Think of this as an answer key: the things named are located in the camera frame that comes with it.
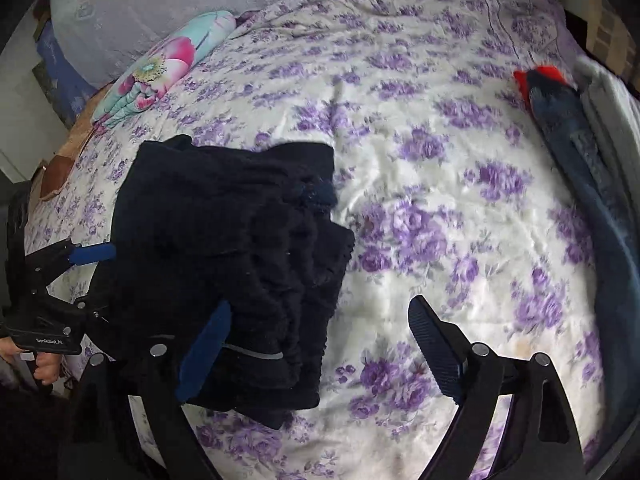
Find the bed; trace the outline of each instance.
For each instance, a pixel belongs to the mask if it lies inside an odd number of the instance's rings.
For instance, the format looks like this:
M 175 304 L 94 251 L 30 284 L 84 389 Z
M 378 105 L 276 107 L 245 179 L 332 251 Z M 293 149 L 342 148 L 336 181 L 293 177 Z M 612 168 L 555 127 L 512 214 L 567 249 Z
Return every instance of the bed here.
M 252 17 L 148 111 L 94 136 L 65 189 L 30 219 L 26 251 L 109 239 L 144 140 L 335 149 L 333 219 L 356 248 L 329 327 L 321 403 L 282 430 L 184 411 L 225 478 L 417 478 L 454 415 L 406 319 L 422 294 L 498 353 L 551 355 L 586 460 L 602 421 L 590 234 L 512 76 L 578 54 L 553 0 L 281 0 Z M 52 284 L 72 300 L 80 267 Z M 98 349 L 68 358 L 79 376 Z M 146 452 L 161 462 L 139 399 Z M 484 478 L 508 402 L 473 474 Z

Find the human hand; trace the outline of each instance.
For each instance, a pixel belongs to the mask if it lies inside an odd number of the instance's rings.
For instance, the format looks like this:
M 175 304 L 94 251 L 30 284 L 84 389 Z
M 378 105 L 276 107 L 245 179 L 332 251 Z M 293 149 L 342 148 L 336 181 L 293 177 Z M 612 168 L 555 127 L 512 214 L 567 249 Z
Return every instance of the human hand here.
M 10 337 L 0 339 L 0 356 L 5 361 L 12 363 L 15 356 L 22 352 L 24 352 L 24 350 L 18 348 Z M 60 377 L 61 362 L 62 355 L 39 352 L 36 357 L 37 368 L 33 373 L 33 377 L 36 380 L 42 381 L 42 384 L 45 386 L 55 383 Z

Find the floral bedsheet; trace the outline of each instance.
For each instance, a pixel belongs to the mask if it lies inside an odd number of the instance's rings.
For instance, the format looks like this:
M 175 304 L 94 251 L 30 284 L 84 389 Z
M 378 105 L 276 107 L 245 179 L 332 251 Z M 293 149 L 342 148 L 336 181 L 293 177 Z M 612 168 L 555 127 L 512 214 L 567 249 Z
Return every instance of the floral bedsheet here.
M 415 294 L 500 354 L 551 355 L 588 456 L 602 412 L 590 234 L 511 75 L 540 63 L 568 72 L 576 53 L 549 0 L 282 0 L 151 109 L 94 137 L 63 192 L 38 206 L 26 249 L 108 240 L 118 187 L 144 140 L 329 143 L 333 217 L 356 233 L 356 248 L 329 327 L 321 404 L 280 431 L 186 406 L 223 477 L 417 478 L 455 405 L 410 333 Z M 92 272 L 72 269 L 51 291 L 77 297 Z M 68 359 L 76 376 L 96 351 L 87 339 L 84 348 Z M 158 457 L 140 401 L 131 402 Z M 507 405 L 475 479 L 487 475 Z

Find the silver screw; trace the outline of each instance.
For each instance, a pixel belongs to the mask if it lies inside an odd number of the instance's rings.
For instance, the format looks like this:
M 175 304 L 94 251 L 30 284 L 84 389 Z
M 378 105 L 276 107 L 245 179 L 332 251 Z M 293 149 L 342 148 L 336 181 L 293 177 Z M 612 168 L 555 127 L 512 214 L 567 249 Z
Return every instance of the silver screw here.
M 151 347 L 151 350 L 149 350 L 149 353 L 153 357 L 163 356 L 164 354 L 166 354 L 166 345 L 163 345 L 162 343 L 155 344 Z
M 101 365 L 104 362 L 104 354 L 94 354 L 89 359 L 89 364 L 91 366 Z
M 489 347 L 484 343 L 475 343 L 471 349 L 474 354 L 479 355 L 480 357 L 486 357 L 489 355 Z
M 551 364 L 551 359 L 549 358 L 548 355 L 539 353 L 539 354 L 536 354 L 536 362 L 540 366 L 549 366 Z

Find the black folded clothing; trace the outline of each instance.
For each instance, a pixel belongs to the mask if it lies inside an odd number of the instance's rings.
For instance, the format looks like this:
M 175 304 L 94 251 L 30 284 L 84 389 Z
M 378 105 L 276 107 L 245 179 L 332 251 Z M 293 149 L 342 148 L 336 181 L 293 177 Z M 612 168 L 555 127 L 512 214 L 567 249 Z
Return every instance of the black folded clothing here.
M 154 335 L 185 354 L 221 299 L 232 328 L 195 402 L 276 426 L 318 405 L 326 329 L 353 249 L 329 220 L 333 150 L 281 144 L 261 153 L 144 142 L 114 208 L 118 256 L 98 265 L 108 323 L 90 336 L 127 358 Z

